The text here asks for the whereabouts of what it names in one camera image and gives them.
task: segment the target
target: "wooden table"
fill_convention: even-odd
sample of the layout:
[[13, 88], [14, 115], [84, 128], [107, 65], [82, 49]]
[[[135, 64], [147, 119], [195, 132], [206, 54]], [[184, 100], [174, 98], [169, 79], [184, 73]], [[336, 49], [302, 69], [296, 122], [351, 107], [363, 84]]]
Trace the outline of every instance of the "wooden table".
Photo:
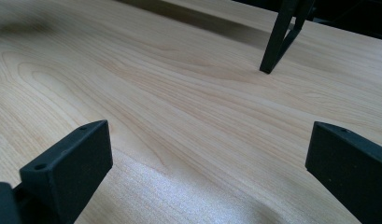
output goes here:
[[304, 160], [315, 120], [382, 146], [381, 40], [307, 22], [267, 76], [275, 13], [126, 2], [0, 0], [0, 181], [108, 119], [78, 223], [358, 222]]

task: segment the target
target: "wood grain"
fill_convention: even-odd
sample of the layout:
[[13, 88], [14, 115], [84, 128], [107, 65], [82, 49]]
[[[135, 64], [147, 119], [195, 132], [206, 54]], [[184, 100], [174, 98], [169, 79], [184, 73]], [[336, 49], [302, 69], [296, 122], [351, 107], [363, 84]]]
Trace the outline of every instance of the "wood grain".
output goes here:
[[78, 223], [357, 223], [304, 160], [315, 120], [382, 146], [382, 41], [307, 22], [267, 76], [276, 14], [213, 3], [0, 0], [0, 181], [108, 119]]

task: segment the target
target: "black plastic leg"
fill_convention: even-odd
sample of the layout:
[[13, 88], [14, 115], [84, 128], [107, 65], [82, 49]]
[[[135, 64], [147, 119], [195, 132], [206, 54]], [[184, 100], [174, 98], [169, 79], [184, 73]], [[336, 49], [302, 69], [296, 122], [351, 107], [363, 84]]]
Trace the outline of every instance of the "black plastic leg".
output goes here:
[[[267, 74], [273, 71], [276, 64], [290, 47], [290, 44], [301, 32], [304, 21], [309, 15], [313, 4], [314, 0], [284, 0], [263, 55], [261, 71]], [[286, 32], [290, 27], [290, 21], [295, 13], [297, 15], [294, 28], [286, 36]]]

